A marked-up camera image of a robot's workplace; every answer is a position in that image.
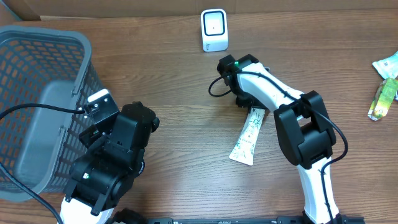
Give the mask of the white tube with gold cap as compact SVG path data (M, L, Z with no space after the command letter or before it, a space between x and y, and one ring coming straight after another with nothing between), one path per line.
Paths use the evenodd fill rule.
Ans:
M265 113L265 109L261 108L249 110L241 134L229 155L229 159L248 166L253 165L254 149Z

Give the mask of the teal wet wipes pack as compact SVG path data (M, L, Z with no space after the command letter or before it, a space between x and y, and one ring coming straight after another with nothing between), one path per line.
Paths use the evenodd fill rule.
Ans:
M372 63L373 67L383 79L397 78L397 55L398 52L388 58Z

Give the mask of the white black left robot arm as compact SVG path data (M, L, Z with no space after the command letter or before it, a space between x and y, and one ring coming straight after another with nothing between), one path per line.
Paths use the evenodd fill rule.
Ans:
M61 204L62 223L107 223L145 168L144 153L159 118L140 101L80 134L87 152L74 161Z

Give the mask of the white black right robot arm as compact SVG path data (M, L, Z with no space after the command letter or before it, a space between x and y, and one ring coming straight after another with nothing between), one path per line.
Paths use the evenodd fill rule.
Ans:
M297 167L305 197L306 223L336 223L339 210L330 178L336 135L322 97L303 93L274 77L257 58L227 55L217 71L240 107L258 107L274 114L280 149Z

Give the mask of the white barcode scanner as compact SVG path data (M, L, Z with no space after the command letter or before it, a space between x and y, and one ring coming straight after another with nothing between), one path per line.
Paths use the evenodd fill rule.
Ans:
M207 9L200 15L204 52L219 52L228 48L227 15L223 9Z

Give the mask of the grey plastic shopping basket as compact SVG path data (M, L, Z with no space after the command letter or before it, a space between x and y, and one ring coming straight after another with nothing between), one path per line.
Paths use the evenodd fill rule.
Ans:
M1 28L1 163L36 193L61 192L86 149L79 134L91 121L75 110L101 90L81 33Z

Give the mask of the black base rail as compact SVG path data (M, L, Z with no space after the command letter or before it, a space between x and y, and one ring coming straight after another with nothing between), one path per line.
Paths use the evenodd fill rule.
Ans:
M243 218L243 219L173 219L145 218L139 213L123 209L116 212L105 224L305 224L312 221L303 214L302 216L279 216L277 218Z

